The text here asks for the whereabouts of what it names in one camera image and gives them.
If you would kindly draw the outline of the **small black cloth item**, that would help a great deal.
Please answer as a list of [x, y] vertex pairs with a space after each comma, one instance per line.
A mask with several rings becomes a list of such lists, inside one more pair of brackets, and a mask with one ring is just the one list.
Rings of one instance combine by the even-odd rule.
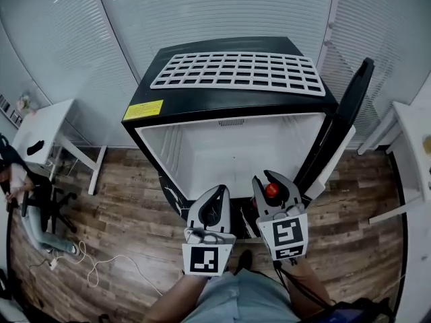
[[29, 146], [26, 150], [26, 154], [28, 156], [34, 155], [35, 153], [39, 152], [44, 147], [44, 141], [39, 140], [32, 146]]

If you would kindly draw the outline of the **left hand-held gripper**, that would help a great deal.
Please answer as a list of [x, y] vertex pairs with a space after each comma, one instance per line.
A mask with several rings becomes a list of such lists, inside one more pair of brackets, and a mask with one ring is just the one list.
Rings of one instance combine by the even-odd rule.
[[226, 185], [207, 190], [191, 205], [187, 226], [182, 244], [185, 274], [223, 275], [236, 242], [235, 235], [224, 233], [230, 231], [230, 192]]

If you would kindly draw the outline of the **white grid rack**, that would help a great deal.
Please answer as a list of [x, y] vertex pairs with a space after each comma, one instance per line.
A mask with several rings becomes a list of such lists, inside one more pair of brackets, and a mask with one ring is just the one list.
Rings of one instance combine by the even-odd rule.
[[150, 87], [247, 89], [313, 97], [326, 94], [312, 59], [246, 51], [175, 54]]

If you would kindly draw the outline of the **person's black shoe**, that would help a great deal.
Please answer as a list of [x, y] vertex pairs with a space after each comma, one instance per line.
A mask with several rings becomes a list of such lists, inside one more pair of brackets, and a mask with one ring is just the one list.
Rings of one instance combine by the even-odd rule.
[[239, 273], [241, 270], [251, 270], [253, 265], [253, 253], [251, 250], [245, 250], [238, 260], [238, 266], [236, 272]]

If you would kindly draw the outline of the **dark cola bottle red cap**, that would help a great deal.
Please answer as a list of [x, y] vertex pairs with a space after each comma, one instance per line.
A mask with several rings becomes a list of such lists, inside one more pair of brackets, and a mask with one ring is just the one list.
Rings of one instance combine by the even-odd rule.
[[275, 207], [273, 210], [273, 214], [275, 214], [278, 211], [281, 211], [285, 208], [285, 204], [281, 197], [281, 192], [279, 190], [279, 186], [276, 183], [269, 183], [267, 186], [263, 186], [265, 189], [265, 196], [267, 198], [268, 203]]

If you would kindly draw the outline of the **pink flowers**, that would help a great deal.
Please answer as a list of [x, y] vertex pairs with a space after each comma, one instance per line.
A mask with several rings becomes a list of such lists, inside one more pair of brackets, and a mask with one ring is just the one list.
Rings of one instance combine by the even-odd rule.
[[32, 110], [31, 103], [29, 94], [27, 92], [22, 93], [16, 103], [18, 112], [21, 115], [27, 115]]

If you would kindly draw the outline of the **black office chair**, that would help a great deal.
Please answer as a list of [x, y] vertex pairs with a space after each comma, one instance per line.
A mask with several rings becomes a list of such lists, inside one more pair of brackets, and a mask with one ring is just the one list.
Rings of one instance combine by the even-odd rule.
[[58, 201], [57, 194], [64, 194], [64, 191], [54, 186], [48, 177], [31, 171], [18, 152], [9, 144], [7, 138], [1, 133], [0, 156], [7, 163], [21, 165], [35, 185], [32, 190], [33, 194], [26, 191], [20, 204], [18, 204], [17, 199], [13, 199], [12, 203], [7, 203], [6, 211], [9, 212], [10, 209], [20, 208], [21, 216], [25, 217], [29, 206], [39, 207], [41, 213], [40, 225], [43, 232], [46, 231], [48, 221], [51, 220], [51, 230], [55, 233], [57, 220], [60, 220], [75, 234], [77, 228], [61, 214], [61, 208], [67, 206], [70, 200], [76, 200], [77, 195], [74, 192], [69, 192]]

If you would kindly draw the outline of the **black mini fridge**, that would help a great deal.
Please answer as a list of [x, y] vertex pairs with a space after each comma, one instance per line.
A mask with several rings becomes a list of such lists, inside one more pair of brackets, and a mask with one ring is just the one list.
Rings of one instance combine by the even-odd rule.
[[267, 184], [265, 170], [284, 175], [309, 205], [354, 136], [374, 71], [364, 59], [340, 100], [323, 79], [323, 97], [247, 89], [152, 89], [152, 81], [175, 54], [270, 52], [305, 57], [287, 37], [220, 38], [158, 51], [129, 104], [163, 100], [159, 115], [122, 120], [152, 163], [170, 206], [183, 219], [207, 190], [224, 184], [230, 192], [232, 232], [257, 236], [252, 179]]

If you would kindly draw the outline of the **person's light blue clothing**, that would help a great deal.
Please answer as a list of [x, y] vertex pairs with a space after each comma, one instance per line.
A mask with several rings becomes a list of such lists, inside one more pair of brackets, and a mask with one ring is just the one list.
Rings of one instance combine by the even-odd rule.
[[208, 281], [182, 323], [298, 323], [287, 290], [265, 275], [241, 270]]

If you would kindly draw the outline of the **glass partition with blinds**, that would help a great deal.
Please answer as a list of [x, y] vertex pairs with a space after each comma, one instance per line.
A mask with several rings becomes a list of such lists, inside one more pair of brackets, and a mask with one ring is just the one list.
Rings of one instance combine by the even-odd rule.
[[431, 0], [0, 0], [0, 95], [72, 99], [73, 142], [132, 147], [121, 119], [156, 53], [240, 36], [289, 38], [336, 98], [371, 58], [354, 143], [392, 102], [431, 100]]

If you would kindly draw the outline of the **wooden floor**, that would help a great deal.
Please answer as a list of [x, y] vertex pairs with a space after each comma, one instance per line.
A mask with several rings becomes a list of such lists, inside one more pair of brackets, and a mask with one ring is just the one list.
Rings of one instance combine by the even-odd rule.
[[[30, 243], [19, 212], [9, 216], [10, 283], [35, 323], [140, 323], [159, 291], [168, 290], [182, 268], [184, 221], [167, 203], [158, 173], [136, 149], [111, 149], [104, 158], [97, 193], [87, 192], [88, 169], [66, 163], [57, 184], [77, 199], [64, 214], [77, 227], [91, 260], [99, 262], [99, 285], [88, 285], [91, 261], [61, 260]], [[346, 151], [324, 193], [308, 211], [307, 258], [335, 301], [389, 298], [400, 302], [403, 222], [395, 217], [371, 225], [377, 213], [395, 208], [399, 196], [389, 157]]]

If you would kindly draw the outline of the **black recorder with screen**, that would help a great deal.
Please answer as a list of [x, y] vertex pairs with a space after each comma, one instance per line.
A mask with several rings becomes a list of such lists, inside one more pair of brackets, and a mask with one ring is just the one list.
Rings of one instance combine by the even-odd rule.
[[375, 323], [380, 315], [386, 316], [388, 323], [395, 323], [388, 298], [380, 302], [360, 298], [354, 303], [337, 303], [330, 310], [323, 312], [314, 323]]

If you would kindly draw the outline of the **person's left forearm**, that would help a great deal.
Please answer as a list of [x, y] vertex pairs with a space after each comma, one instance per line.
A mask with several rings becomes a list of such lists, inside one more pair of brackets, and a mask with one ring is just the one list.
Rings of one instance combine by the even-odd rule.
[[197, 305], [209, 278], [183, 275], [149, 309], [143, 323], [180, 323]]

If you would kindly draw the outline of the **person's right forearm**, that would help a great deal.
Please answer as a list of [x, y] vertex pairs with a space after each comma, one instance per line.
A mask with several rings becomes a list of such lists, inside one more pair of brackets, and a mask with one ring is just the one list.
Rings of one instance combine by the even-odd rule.
[[[290, 278], [286, 279], [292, 310], [297, 317], [304, 319], [331, 306], [331, 299], [325, 286], [305, 257], [283, 260], [282, 264], [283, 269], [296, 281], [293, 283]], [[311, 290], [310, 296], [313, 296], [314, 299], [303, 294], [297, 288], [297, 283]]]

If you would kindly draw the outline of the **yellow sticker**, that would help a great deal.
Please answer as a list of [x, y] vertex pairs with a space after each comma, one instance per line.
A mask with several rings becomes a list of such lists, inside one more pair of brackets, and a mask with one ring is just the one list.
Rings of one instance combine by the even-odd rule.
[[123, 120], [134, 120], [138, 118], [157, 116], [161, 111], [163, 102], [163, 100], [156, 100], [130, 105], [125, 112]]

